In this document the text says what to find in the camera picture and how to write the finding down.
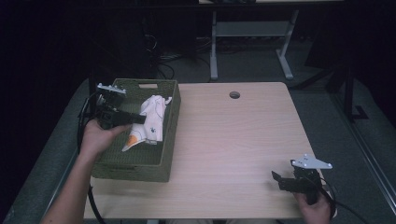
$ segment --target human arm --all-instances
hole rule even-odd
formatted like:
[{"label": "human arm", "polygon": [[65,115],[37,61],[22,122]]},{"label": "human arm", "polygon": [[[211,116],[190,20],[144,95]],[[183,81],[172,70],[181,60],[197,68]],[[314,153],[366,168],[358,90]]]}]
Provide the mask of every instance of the human arm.
[{"label": "human arm", "polygon": [[306,224],[329,224],[330,204],[323,194],[319,194],[318,201],[312,205],[306,202],[306,196],[302,193],[293,193],[297,200],[300,211]]},{"label": "human arm", "polygon": [[82,223],[95,160],[110,146],[117,135],[129,129],[130,126],[118,126],[103,130],[96,119],[87,123],[81,151],[61,193],[41,223]]}]

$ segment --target human hand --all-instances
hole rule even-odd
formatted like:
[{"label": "human hand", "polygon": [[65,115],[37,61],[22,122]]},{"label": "human hand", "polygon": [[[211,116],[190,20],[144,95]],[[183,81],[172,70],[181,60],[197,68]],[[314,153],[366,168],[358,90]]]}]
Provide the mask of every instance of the human hand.
[{"label": "human hand", "polygon": [[104,130],[97,119],[88,121],[82,138],[80,155],[89,159],[96,159],[98,155],[110,147],[117,135],[130,129],[131,125],[123,125]]},{"label": "human hand", "polygon": [[305,194],[293,193],[293,195],[297,200],[301,213],[303,213],[306,224],[330,223],[330,204],[322,193],[318,195],[318,201],[312,205],[306,203]]}]

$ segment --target wooden table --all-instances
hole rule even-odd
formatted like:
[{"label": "wooden table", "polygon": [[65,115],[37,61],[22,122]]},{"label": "wooden table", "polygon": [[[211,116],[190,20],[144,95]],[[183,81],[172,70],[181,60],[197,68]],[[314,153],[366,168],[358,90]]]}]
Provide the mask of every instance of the wooden table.
[{"label": "wooden table", "polygon": [[[181,106],[168,183],[92,179],[104,218],[293,218],[290,159],[313,154],[283,83],[179,84]],[[230,97],[240,93],[239,99]],[[94,218],[86,204],[85,218]]]}]

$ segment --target plastic crate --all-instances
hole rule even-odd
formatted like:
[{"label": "plastic crate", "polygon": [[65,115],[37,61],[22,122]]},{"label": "plastic crate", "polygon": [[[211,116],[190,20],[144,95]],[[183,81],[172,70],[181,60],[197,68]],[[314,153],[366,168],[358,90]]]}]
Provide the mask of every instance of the plastic crate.
[{"label": "plastic crate", "polygon": [[92,176],[149,182],[168,182],[171,173],[180,91],[175,80],[148,80],[118,78],[114,84],[127,91],[121,110],[140,113],[140,106],[151,96],[161,95],[172,101],[166,106],[163,120],[163,141],[157,145],[140,143],[129,150],[121,149],[129,133],[119,135],[93,166]]}]

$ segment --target white cloth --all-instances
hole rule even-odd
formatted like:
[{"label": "white cloth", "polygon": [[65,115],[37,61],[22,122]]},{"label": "white cloth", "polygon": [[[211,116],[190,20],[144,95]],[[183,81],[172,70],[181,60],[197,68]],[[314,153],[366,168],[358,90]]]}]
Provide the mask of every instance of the white cloth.
[{"label": "white cloth", "polygon": [[134,123],[128,141],[122,148],[126,151],[141,142],[156,145],[163,140],[163,116],[172,97],[165,101],[161,95],[152,95],[140,107],[140,115],[146,116],[144,124]]}]

